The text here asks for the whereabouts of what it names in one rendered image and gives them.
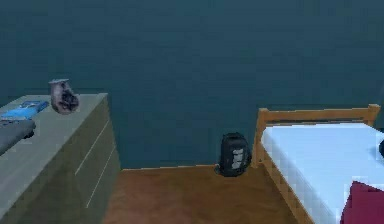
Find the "black backpack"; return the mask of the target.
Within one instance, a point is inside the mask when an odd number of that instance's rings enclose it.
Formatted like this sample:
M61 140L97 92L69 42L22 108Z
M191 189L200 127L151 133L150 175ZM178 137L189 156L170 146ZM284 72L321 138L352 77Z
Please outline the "black backpack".
M224 177L237 177L246 171L251 159L246 138L238 132L228 133L222 138L220 159L215 171Z

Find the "mottled grey pink vase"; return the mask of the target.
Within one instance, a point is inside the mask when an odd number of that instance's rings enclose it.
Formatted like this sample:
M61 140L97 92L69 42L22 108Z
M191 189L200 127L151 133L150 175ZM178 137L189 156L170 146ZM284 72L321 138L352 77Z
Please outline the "mottled grey pink vase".
M51 106L59 114L69 115L79 107L79 99L69 85L68 79L54 79L49 82Z

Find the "wooden bed with white mattress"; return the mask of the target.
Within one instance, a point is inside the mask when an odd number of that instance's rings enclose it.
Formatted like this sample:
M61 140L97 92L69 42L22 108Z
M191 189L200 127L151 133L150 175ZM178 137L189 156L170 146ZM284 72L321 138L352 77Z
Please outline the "wooden bed with white mattress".
M252 165L264 166L298 224L340 224L353 181L384 191L379 111L258 111Z

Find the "olive green chest of drawers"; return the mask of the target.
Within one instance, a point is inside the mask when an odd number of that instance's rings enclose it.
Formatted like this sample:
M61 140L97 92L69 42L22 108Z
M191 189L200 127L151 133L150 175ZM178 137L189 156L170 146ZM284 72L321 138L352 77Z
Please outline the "olive green chest of drawers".
M34 117L34 135L0 156L0 224L102 224L120 171L108 95Z

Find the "blue book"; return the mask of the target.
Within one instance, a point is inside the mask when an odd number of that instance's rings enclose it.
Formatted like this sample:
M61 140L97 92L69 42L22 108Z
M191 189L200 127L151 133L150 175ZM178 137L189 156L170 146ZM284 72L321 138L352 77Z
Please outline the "blue book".
M31 120L49 105L48 101L24 101L18 107L0 115L1 120Z

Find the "dark red cloth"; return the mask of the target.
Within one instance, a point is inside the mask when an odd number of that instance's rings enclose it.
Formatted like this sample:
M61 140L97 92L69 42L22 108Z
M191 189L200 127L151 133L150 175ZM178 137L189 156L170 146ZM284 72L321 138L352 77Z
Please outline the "dark red cloth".
M384 224L384 191L353 181L340 224Z

